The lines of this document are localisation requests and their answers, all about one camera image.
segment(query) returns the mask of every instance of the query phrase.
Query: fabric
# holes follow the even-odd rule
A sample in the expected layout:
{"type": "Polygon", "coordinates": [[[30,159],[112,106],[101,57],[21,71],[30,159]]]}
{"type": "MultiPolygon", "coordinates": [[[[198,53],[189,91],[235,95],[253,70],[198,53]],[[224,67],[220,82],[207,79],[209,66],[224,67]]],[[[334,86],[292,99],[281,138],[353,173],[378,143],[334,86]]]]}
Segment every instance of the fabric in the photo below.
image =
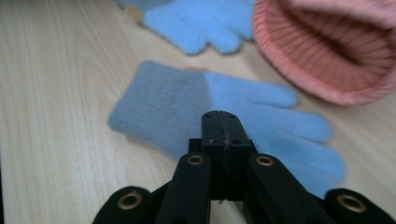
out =
{"type": "Polygon", "coordinates": [[[293,109],[297,103],[296,93],[284,85],[144,62],[108,124],[178,159],[188,152],[189,139],[201,138],[204,113],[233,113],[259,152],[279,158],[309,192],[323,197],[343,179],[345,165],[323,144],[332,138],[331,124],[293,109]]]}
{"type": "Polygon", "coordinates": [[[220,53],[239,50],[251,40],[252,0],[116,0],[121,7],[185,54],[207,45],[220,53]]]}
{"type": "Polygon", "coordinates": [[[339,105],[365,105],[396,86],[396,1],[258,0],[254,36],[294,85],[339,105]]]}

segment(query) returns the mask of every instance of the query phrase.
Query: wood grain surface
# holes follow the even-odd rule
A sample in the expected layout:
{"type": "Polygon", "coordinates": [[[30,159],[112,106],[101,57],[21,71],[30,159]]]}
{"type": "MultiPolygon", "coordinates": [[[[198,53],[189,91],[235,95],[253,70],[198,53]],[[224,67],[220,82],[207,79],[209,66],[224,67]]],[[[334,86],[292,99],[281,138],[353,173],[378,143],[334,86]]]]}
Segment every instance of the wood grain surface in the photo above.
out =
{"type": "MultiPolygon", "coordinates": [[[[106,119],[144,60],[285,83],[245,43],[232,55],[186,56],[136,25],[113,1],[0,1],[0,141],[7,223],[91,223],[117,189],[155,190],[176,162],[112,132],[106,119]]],[[[396,93],[366,106],[299,91],[329,119],[346,160],[341,187],[396,217],[396,93]]],[[[239,203],[213,203],[211,223],[244,223],[239,203]]]]}

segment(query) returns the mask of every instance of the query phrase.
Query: gray cuff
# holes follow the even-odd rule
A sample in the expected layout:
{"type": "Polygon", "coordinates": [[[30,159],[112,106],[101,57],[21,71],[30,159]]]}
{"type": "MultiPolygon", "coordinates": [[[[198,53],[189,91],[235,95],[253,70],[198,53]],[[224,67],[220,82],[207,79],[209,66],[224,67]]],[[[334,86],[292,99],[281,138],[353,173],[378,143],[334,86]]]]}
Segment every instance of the gray cuff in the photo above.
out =
{"type": "Polygon", "coordinates": [[[188,152],[190,138],[201,137],[201,116],[210,109],[203,72],[143,62],[108,124],[179,158],[188,152]]]}

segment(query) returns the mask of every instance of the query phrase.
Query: light blue glove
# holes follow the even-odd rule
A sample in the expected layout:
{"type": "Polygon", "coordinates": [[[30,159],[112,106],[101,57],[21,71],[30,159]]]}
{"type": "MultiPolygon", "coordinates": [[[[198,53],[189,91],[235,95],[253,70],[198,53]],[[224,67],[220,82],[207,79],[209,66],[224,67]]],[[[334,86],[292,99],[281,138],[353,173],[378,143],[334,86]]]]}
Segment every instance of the light blue glove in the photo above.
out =
{"type": "Polygon", "coordinates": [[[332,138],[330,123],[293,109],[297,102],[285,85],[146,62],[108,123],[179,159],[188,153],[190,138],[201,138],[204,113],[230,112],[260,153],[279,158],[309,192],[324,197],[344,178],[345,165],[336,150],[322,144],[332,138]]]}
{"type": "Polygon", "coordinates": [[[142,23],[185,54],[197,54],[207,44],[220,53],[237,51],[251,40],[254,2],[251,0],[116,0],[142,13],[142,23]]]}

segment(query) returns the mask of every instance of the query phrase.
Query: pink knit hat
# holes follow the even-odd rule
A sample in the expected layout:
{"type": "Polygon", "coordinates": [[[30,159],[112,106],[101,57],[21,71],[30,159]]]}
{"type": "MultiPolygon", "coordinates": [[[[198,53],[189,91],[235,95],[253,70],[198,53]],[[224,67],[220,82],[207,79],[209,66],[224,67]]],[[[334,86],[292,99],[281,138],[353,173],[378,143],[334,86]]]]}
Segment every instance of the pink knit hat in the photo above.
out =
{"type": "Polygon", "coordinates": [[[396,87],[395,0],[257,0],[254,35],[290,82],[364,105],[396,87]]]}

